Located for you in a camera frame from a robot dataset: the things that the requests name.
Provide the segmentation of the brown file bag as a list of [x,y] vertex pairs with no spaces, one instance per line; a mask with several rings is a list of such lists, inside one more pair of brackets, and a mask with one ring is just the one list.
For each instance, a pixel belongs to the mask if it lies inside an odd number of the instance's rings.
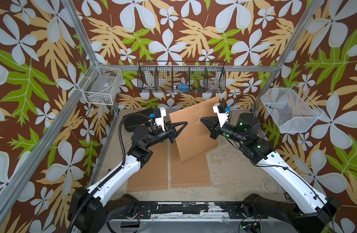
[[168,143],[152,146],[150,160],[127,181],[127,192],[168,189]]
[[217,103],[219,97],[216,96],[169,114],[172,123],[188,123],[175,139],[182,164],[218,145],[218,141],[210,138],[210,131],[200,121],[204,117],[217,116],[213,112],[213,106]]
[[170,146],[171,188],[211,186],[207,157],[202,153],[181,163],[176,143]]

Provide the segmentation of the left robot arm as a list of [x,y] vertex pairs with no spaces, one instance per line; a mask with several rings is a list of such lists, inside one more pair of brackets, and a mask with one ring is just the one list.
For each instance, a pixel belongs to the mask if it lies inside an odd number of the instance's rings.
[[125,181],[147,164],[153,154],[149,148],[166,140],[173,143],[187,125],[186,121],[167,122],[166,129],[159,127],[155,134],[144,125],[136,127],[131,148],[123,155],[122,162],[94,185],[74,192],[67,232],[71,233],[74,227],[82,233],[99,232],[108,221],[106,204]]

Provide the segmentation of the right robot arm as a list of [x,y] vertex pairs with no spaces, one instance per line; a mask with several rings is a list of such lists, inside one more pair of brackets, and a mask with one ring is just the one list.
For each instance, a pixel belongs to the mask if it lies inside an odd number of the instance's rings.
[[251,194],[243,200],[247,216],[270,216],[292,225],[299,233],[321,233],[339,210],[337,199],[328,199],[298,175],[262,137],[260,122],[251,113],[241,113],[237,123],[228,122],[228,114],[203,117],[200,120],[210,137],[225,137],[252,165],[267,172],[292,198],[278,202]]

